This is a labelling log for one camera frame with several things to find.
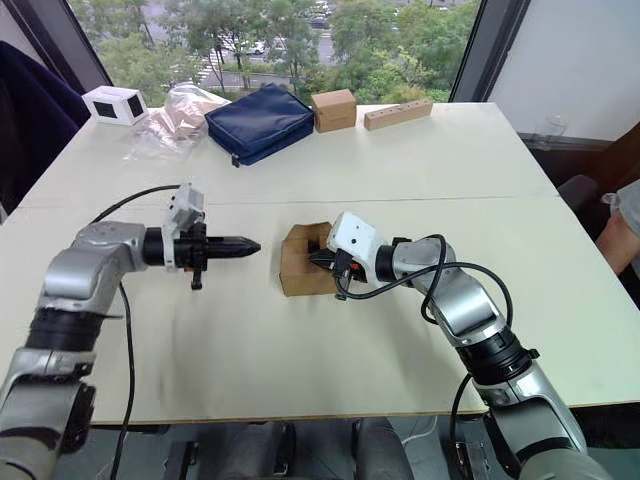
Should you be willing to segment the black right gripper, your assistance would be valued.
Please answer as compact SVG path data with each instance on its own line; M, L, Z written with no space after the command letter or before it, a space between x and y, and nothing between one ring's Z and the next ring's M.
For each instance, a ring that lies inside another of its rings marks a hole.
M325 248L326 245L320 240L308 240L307 251L313 252L309 255L310 262L332 273L338 300L360 300L362 294L351 292L349 287L353 280L363 284L367 283L367 274L364 266L342 249L338 249L335 252L331 250L316 252Z

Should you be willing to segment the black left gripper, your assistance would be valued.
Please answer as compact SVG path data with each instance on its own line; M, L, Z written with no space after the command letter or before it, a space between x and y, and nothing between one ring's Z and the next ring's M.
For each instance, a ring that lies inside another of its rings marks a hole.
M193 274L194 291L203 288L202 275L208 269L209 259L243 258L261 250L259 243L243 236L207 237L206 232L205 224L195 224L174 241L175 265Z

